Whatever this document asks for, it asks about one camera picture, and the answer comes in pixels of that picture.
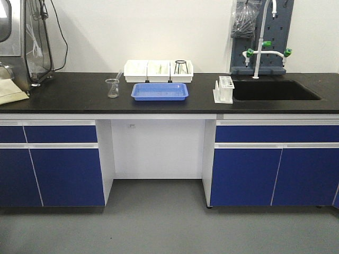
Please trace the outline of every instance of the glass beaker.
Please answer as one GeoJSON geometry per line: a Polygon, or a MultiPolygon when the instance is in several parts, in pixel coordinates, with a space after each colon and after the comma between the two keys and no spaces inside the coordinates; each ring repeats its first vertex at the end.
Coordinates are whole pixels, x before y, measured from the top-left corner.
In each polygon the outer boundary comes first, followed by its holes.
{"type": "Polygon", "coordinates": [[[108,85],[107,96],[109,98],[117,98],[119,96],[119,80],[115,78],[106,79],[105,82],[108,85]]]}

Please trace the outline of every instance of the glass panel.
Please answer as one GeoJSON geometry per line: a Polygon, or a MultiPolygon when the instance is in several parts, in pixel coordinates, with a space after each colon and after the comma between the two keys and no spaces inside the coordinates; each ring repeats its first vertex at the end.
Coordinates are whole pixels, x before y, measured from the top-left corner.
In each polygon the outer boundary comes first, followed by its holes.
{"type": "Polygon", "coordinates": [[[7,40],[12,30],[12,11],[8,0],[0,0],[0,42],[7,40]]]}
{"type": "Polygon", "coordinates": [[[39,82],[51,70],[46,24],[40,15],[41,8],[41,0],[26,1],[25,51],[32,82],[39,82]]]}

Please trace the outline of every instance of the white container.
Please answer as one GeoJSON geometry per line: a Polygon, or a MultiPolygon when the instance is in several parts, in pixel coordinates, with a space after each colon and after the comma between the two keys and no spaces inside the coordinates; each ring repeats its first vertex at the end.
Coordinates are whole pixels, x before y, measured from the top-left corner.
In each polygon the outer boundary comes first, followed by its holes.
{"type": "Polygon", "coordinates": [[[147,79],[150,83],[167,83],[170,79],[170,67],[167,60],[149,60],[147,79]]]}
{"type": "Polygon", "coordinates": [[[174,83],[190,83],[193,79],[193,64],[190,60],[184,63],[171,61],[171,81],[174,83]]]}
{"type": "Polygon", "coordinates": [[[128,60],[123,69],[126,82],[143,83],[147,80],[148,60],[128,60]]]}
{"type": "Polygon", "coordinates": [[[229,76],[219,76],[219,98],[221,103],[233,103],[234,84],[229,76]]]}

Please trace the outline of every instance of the green valve knob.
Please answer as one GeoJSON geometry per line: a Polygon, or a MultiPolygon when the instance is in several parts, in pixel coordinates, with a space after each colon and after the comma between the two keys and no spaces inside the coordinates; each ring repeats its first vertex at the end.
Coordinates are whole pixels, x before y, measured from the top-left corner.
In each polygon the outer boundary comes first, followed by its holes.
{"type": "Polygon", "coordinates": [[[263,41],[263,47],[270,47],[272,45],[272,41],[263,41]]]}
{"type": "Polygon", "coordinates": [[[254,50],[253,49],[247,49],[246,56],[251,57],[253,55],[254,50]]]}
{"type": "Polygon", "coordinates": [[[291,49],[285,49],[284,57],[289,57],[291,54],[292,54],[292,50],[291,49]]]}

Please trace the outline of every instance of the pegboard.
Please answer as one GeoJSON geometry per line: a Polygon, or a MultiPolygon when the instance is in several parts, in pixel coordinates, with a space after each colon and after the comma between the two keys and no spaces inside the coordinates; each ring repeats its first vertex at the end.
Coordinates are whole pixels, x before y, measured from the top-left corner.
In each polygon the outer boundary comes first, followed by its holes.
{"type": "MultiPolygon", "coordinates": [[[[255,38],[243,39],[233,38],[231,68],[230,71],[235,75],[252,75],[254,74],[256,55],[250,57],[248,67],[245,65],[245,57],[242,55],[243,51],[251,48],[258,50],[258,40],[260,37],[260,28],[263,17],[263,10],[266,1],[262,0],[260,13],[256,19],[255,38]]],[[[275,18],[272,17],[272,2],[267,9],[267,17],[264,32],[264,41],[271,41],[270,47],[262,47],[262,50],[274,50],[284,53],[287,47],[288,33],[290,29],[292,10],[294,0],[276,0],[275,18]]],[[[272,54],[261,54],[261,62],[259,68],[259,75],[281,75],[285,74],[286,70],[282,66],[282,58],[272,54]]]]}

